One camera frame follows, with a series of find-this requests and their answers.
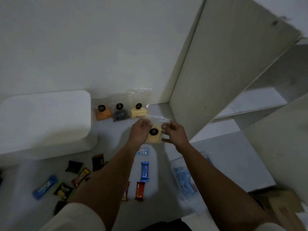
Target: yellow snack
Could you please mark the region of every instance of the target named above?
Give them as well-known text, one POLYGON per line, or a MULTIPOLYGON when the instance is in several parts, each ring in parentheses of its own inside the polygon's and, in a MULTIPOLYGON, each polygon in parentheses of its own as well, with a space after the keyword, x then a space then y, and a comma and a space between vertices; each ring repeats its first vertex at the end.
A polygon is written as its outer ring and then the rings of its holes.
POLYGON ((132 109, 132 118, 141 118, 145 117, 148 114, 148 111, 145 108, 132 109))
POLYGON ((153 126, 150 130, 148 139, 145 143, 160 143, 161 142, 161 127, 153 126))

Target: white sleeve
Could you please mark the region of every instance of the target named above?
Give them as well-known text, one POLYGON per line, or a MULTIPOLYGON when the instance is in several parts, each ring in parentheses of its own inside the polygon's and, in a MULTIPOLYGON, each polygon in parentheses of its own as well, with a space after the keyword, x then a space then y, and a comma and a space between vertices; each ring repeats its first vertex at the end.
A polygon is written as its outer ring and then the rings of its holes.
POLYGON ((260 225, 255 231, 286 231, 283 227, 274 223, 265 223, 260 225))
POLYGON ((105 231, 101 218, 88 206, 71 203, 45 224, 39 231, 105 231))

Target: black label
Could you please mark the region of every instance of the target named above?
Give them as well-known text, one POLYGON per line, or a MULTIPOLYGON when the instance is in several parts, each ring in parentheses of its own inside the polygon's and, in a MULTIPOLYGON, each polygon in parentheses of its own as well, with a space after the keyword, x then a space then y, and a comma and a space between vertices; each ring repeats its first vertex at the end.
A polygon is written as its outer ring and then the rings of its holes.
POLYGON ((123 104, 121 104, 121 103, 117 103, 116 104, 116 109, 117 110, 121 110, 123 108, 123 104))
POLYGON ((98 106, 98 111, 104 112, 105 110, 106 110, 106 106, 105 105, 101 104, 101 105, 98 106))
POLYGON ((136 104, 136 109, 141 109, 141 107, 142 107, 141 103, 136 104))
POLYGON ((150 135, 157 135, 157 134, 158 134, 158 129, 156 128, 150 129, 150 135))

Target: blue candy wrapper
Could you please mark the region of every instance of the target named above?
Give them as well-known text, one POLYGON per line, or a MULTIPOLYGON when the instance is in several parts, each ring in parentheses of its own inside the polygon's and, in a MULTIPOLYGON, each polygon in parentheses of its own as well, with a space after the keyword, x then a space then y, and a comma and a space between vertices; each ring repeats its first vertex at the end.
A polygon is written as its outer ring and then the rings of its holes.
POLYGON ((141 179, 140 182, 148 182, 149 181, 149 162, 144 161, 141 162, 141 179))
POLYGON ((136 152, 136 154, 139 155, 148 155, 150 152, 149 147, 140 147, 139 150, 136 152))
POLYGON ((54 184, 58 183, 58 178, 55 175, 51 175, 48 179, 48 181, 41 186, 39 189, 32 192, 32 195, 35 199, 40 199, 45 192, 52 187, 54 184))
POLYGON ((198 193, 198 188, 186 168, 174 167, 173 170, 185 199, 189 199, 198 193))

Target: right hand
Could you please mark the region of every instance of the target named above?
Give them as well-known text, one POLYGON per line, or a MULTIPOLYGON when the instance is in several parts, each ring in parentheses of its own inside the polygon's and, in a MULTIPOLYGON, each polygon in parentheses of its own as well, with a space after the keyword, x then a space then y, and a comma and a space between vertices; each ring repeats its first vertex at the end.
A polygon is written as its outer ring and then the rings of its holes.
POLYGON ((190 146, 188 138, 186 136, 184 127, 176 122, 164 123, 161 125, 166 135, 169 135, 169 139, 162 139, 165 143, 172 143, 179 153, 190 146))

